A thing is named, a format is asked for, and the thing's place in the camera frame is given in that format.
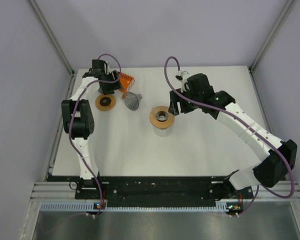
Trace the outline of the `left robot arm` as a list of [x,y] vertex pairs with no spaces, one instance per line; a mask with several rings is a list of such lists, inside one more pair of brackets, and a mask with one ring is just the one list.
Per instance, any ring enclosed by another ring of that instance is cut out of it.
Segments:
[[109,106],[111,97],[116,90],[122,88],[120,69],[112,70],[109,63],[103,59],[93,59],[91,68],[82,76],[81,83],[69,99],[61,102],[62,123],[69,143],[79,159],[80,180],[88,183],[86,192],[92,198],[99,198],[104,191],[100,183],[99,169],[91,154],[89,139],[95,131],[95,120],[91,104],[98,94],[106,98]]

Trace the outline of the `orange coffee filter pack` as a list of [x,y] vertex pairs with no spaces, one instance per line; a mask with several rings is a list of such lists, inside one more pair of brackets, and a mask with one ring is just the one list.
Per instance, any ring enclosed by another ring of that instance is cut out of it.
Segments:
[[117,81],[118,87],[117,89],[125,94],[131,90],[133,85],[135,84],[135,78],[126,73],[118,73],[119,80]]

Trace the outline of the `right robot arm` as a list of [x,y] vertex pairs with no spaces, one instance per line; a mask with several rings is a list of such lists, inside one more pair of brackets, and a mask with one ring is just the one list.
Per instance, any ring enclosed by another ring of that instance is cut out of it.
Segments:
[[235,198],[242,189],[262,185],[270,190],[295,167],[297,144],[283,141],[264,129],[236,103],[226,91],[215,92],[208,77],[203,73],[190,76],[178,71],[175,76],[181,87],[171,90],[168,111],[174,116],[187,114],[196,109],[211,115],[216,121],[232,130],[257,156],[259,163],[227,176],[223,192]]

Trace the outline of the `wooden dripper ring holder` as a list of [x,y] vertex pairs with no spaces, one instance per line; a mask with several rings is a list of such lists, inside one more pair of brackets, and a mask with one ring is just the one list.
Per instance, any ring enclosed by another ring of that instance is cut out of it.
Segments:
[[166,130],[174,124],[175,116],[169,112],[167,106],[158,105],[151,109],[149,121],[155,128]]

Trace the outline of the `clear glass carafe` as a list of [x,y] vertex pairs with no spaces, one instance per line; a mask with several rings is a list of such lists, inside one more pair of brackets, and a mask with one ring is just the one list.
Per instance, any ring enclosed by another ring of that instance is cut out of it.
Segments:
[[[155,106],[166,106],[166,105],[159,103],[159,104],[153,105],[152,108],[155,107]],[[170,134],[170,132],[172,131],[172,128],[173,128],[173,126],[167,128],[165,130],[161,130],[161,129],[158,129],[158,128],[156,128],[156,127],[153,126],[155,134],[158,135],[158,136],[160,136],[160,137],[166,137],[166,136],[168,136]]]

